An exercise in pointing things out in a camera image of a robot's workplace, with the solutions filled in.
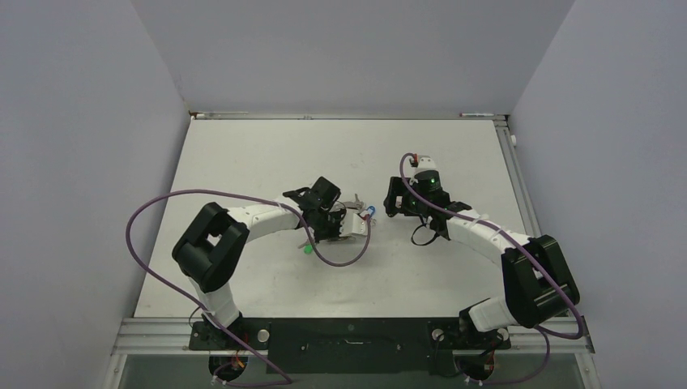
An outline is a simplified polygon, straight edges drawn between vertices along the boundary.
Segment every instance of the gray wall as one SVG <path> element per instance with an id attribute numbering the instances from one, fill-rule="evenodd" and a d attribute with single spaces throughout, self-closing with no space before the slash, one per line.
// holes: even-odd
<path id="1" fill-rule="evenodd" d="M 129 1 L 0 4 L 0 387 L 101 384 L 187 121 Z"/>
<path id="2" fill-rule="evenodd" d="M 605 387 L 683 387 L 687 2 L 578 0 L 515 108 Z"/>
<path id="3" fill-rule="evenodd" d="M 509 113 L 573 0 L 133 0 L 192 110 Z"/>

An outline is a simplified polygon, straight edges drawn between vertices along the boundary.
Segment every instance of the white table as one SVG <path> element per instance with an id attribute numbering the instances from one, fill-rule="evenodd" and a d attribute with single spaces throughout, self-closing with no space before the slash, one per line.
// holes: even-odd
<path id="1" fill-rule="evenodd" d="M 384 214 L 382 200 L 405 152 L 431 155 L 453 200 L 524 232 L 494 123 L 489 120 L 195 120 L 191 122 L 173 190 L 208 188 L 273 199 L 324 176 L 357 193 L 378 213 L 368 252 L 350 267 L 333 268 L 297 246 L 300 231 L 251 242 L 231 279 L 246 317 L 432 317 L 502 293 L 501 272 L 455 242 L 410 242 L 418 219 Z M 187 195 L 170 199 L 151 267 L 193 293 L 171 251 L 203 204 L 245 205 Z M 334 261 L 350 259 L 362 241 L 320 245 Z M 194 305 L 147 276 L 137 318 L 185 318 Z"/>

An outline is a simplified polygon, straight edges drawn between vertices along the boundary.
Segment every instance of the robotic arm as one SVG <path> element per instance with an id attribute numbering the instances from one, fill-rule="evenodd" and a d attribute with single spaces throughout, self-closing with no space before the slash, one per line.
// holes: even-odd
<path id="1" fill-rule="evenodd" d="M 367 235 L 363 216 L 333 209 L 341 191 L 326 178 L 312 186 L 284 192 L 274 201 L 302 210 L 316 242 Z M 246 243 L 271 233 L 303 227 L 298 216 L 282 207 L 252 205 L 224 209 L 206 204 L 174 246 L 172 256 L 189 277 L 199 300 L 229 327 L 241 313 L 229 286 Z"/>
<path id="2" fill-rule="evenodd" d="M 386 214 L 389 217 L 399 213 L 419 216 L 423 223 L 428 220 L 428 226 L 437 237 L 470 246 L 500 267 L 503 273 L 505 294 L 461 311 L 462 333 L 487 332 L 513 324 L 532 328 L 567 308 L 527 258 L 499 233 L 500 227 L 494 230 L 479 223 L 488 217 L 465 203 L 450 200 L 450 195 L 442 189 L 437 166 L 431 157 L 414 155 L 411 167 L 414 172 L 410 178 L 405 178 L 406 182 L 401 177 L 391 178 L 384 200 Z M 406 185 L 432 204 L 467 216 L 466 220 L 422 203 Z M 529 237 L 508 230 L 505 232 L 538 260 L 574 304 L 579 302 L 577 285 L 555 239 L 548 235 Z"/>

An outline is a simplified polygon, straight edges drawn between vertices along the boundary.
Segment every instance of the purple cable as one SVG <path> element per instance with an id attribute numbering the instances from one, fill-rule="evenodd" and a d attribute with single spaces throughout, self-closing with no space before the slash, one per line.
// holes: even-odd
<path id="1" fill-rule="evenodd" d="M 533 379 L 536 377 L 539 373 L 544 371 L 544 368 L 546 368 L 546 365 L 548 365 L 548 360 L 551 357 L 551 344 L 548 342 L 548 336 L 541 330 L 541 328 L 535 328 L 537 331 L 541 333 L 541 335 L 544 337 L 544 341 L 546 342 L 546 353 L 544 354 L 544 360 L 541 362 L 541 365 L 537 368 L 537 370 L 531 372 L 530 374 L 517 378 L 517 379 L 508 379 L 508 380 L 502 380 L 502 381 L 479 381 L 470 377 L 467 377 L 465 373 L 463 373 L 464 377 L 467 377 L 471 383 L 481 383 L 482 385 L 514 385 L 516 383 L 524 383 L 525 381 L 529 381 L 530 379 Z"/>
<path id="2" fill-rule="evenodd" d="M 274 371 L 279 373 L 279 375 L 284 377 L 284 381 L 273 381 L 273 382 L 268 382 L 268 383 L 227 383 L 227 385 L 229 385 L 230 387 L 269 387 L 272 385 L 288 385 L 290 383 L 293 383 L 293 379 L 291 379 L 291 377 L 289 377 L 288 374 L 284 373 L 283 370 L 281 370 L 272 361 L 267 359 L 267 357 L 263 356 L 261 353 L 259 353 L 257 350 L 255 350 L 255 348 L 250 347 L 246 342 L 241 340 L 241 338 L 234 335 L 229 329 L 227 329 L 225 326 L 223 326 L 217 320 L 217 318 L 215 318 L 214 315 L 209 314 L 207 312 L 207 307 L 199 299 L 197 299 L 196 297 L 193 297 L 192 295 L 187 293 L 185 290 L 179 288 L 175 284 L 172 284 L 169 280 L 165 279 L 163 276 L 157 274 L 139 257 L 138 254 L 136 254 L 136 250 L 134 249 L 134 245 L 131 243 L 131 226 L 134 224 L 134 220 L 136 220 L 136 217 L 138 217 L 141 212 L 143 212 L 146 208 L 150 207 L 154 203 L 157 203 L 157 202 L 162 201 L 164 199 L 168 199 L 170 197 L 175 197 L 175 196 L 180 196 L 180 195 L 192 195 L 192 194 L 203 194 L 203 195 L 215 195 L 215 196 L 221 196 L 221 197 L 229 197 L 232 199 L 241 199 L 241 200 L 252 201 L 255 203 L 273 205 L 275 207 L 282 207 L 282 208 L 289 210 L 294 215 L 298 216 L 298 219 L 301 221 L 301 224 L 303 225 L 303 229 L 305 230 L 305 233 L 308 235 L 308 240 L 310 241 L 310 244 L 313 246 L 313 250 L 314 250 L 315 254 L 324 263 L 331 265 L 331 266 L 334 266 L 334 267 L 348 266 L 350 264 L 355 263 L 358 259 L 360 259 L 363 256 L 363 254 L 367 250 L 367 247 L 369 245 L 369 240 L 370 240 L 370 230 L 371 230 L 370 222 L 369 222 L 370 218 L 368 218 L 366 221 L 367 222 L 367 238 L 365 239 L 365 245 L 363 246 L 361 252 L 355 258 L 353 258 L 352 260 L 350 260 L 346 263 L 334 263 L 334 262 L 331 262 L 328 259 L 324 258 L 324 256 L 322 256 L 322 254 L 315 247 L 314 239 L 313 239 L 312 234 L 310 233 L 308 224 L 305 222 L 305 219 L 303 219 L 303 216 L 300 214 L 300 212 L 296 208 L 291 207 L 287 204 L 277 203 L 276 201 L 258 199 L 256 197 L 244 196 L 242 194 L 232 194 L 232 193 L 227 193 L 227 192 L 221 192 L 218 190 L 208 190 L 208 189 L 176 190 L 174 192 L 163 194 L 161 196 L 155 197 L 154 199 L 148 200 L 144 205 L 140 206 L 136 211 L 134 211 L 134 213 L 129 218 L 129 221 L 126 223 L 126 246 L 129 248 L 129 252 L 131 253 L 131 256 L 134 258 L 136 263 L 143 270 L 145 270 L 151 276 L 155 277 L 159 282 L 169 286 L 171 289 L 179 292 L 182 296 L 191 300 L 195 305 L 200 307 L 200 309 L 205 312 L 207 319 L 210 320 L 213 324 L 215 324 L 216 327 L 218 327 L 220 330 L 222 330 L 225 334 L 229 335 L 241 347 L 243 347 L 246 350 L 253 353 L 259 360 L 265 362 Z"/>
<path id="3" fill-rule="evenodd" d="M 573 313 L 573 316 L 575 317 L 575 320 L 578 323 L 578 333 L 574 334 L 574 335 L 563 334 L 560 332 L 551 331 L 548 328 L 544 328 L 542 326 L 536 326 L 536 329 L 542 331 L 543 333 L 547 333 L 549 335 L 557 336 L 557 337 L 563 338 L 563 339 L 576 340 L 576 339 L 580 339 L 581 337 L 583 337 L 584 336 L 584 322 L 582 320 L 582 315 L 578 312 L 577 308 L 575 308 L 575 304 L 573 304 L 573 302 L 570 300 L 570 298 L 565 294 L 565 292 L 563 292 L 563 289 L 561 289 L 561 287 L 558 286 L 558 284 L 556 284 L 556 281 L 553 280 L 553 278 L 549 275 L 549 273 L 546 271 L 546 269 L 544 269 L 544 267 L 541 266 L 541 264 L 535 259 L 535 257 L 533 257 L 532 254 L 528 253 L 524 247 L 522 247 L 517 241 L 515 241 L 515 239 L 513 239 L 513 237 L 511 237 L 506 231 L 502 230 L 497 225 L 489 223 L 488 221 L 485 221 L 485 220 L 477 220 L 474 217 L 465 216 L 465 215 L 461 215 L 461 214 L 456 213 L 456 212 L 446 210 L 442 207 L 439 207 L 437 205 L 432 204 L 430 201 L 428 201 L 426 199 L 423 199 L 422 196 L 420 196 L 417 192 L 415 192 L 414 189 L 412 189 L 410 184 L 408 184 L 408 180 L 406 180 L 405 174 L 403 174 L 403 164 L 405 164 L 406 158 L 408 158 L 409 156 L 414 156 L 414 154 L 411 152 L 408 152 L 405 155 L 403 155 L 403 158 L 401 158 L 401 163 L 399 164 L 399 170 L 401 172 L 401 179 L 403 181 L 403 184 L 406 186 L 408 191 L 410 191 L 410 193 L 412 193 L 413 196 L 415 196 L 418 200 L 420 200 L 426 206 L 431 207 L 433 209 L 436 209 L 439 212 L 446 213 L 449 216 L 454 216 L 454 217 L 457 217 L 459 219 L 463 219 L 463 220 L 467 220 L 467 221 L 475 221 L 476 223 L 486 225 L 487 227 L 498 232 L 499 235 L 503 236 L 511 245 L 513 245 L 516 249 L 518 249 L 518 251 L 523 253 L 523 255 L 530 261 L 532 266 L 534 266 L 539 271 L 539 273 L 541 273 L 541 275 L 544 277 L 544 279 L 551 285 L 553 290 L 555 290 L 556 293 L 558 293 L 558 295 L 561 296 L 561 298 L 563 299 L 563 302 L 568 306 L 568 309 L 570 309 L 570 312 Z"/>

